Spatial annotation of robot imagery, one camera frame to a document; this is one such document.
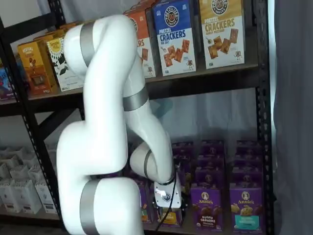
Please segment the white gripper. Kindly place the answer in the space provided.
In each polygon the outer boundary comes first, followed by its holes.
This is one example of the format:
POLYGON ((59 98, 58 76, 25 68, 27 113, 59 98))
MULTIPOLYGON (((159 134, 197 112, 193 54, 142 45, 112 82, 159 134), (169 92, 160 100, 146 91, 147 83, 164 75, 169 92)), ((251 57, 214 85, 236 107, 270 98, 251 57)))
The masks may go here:
POLYGON ((173 181, 167 185, 161 185, 154 182, 155 201, 152 202, 154 215, 161 215, 161 207, 186 211, 189 206, 190 199, 187 195, 181 195, 180 180, 173 181))

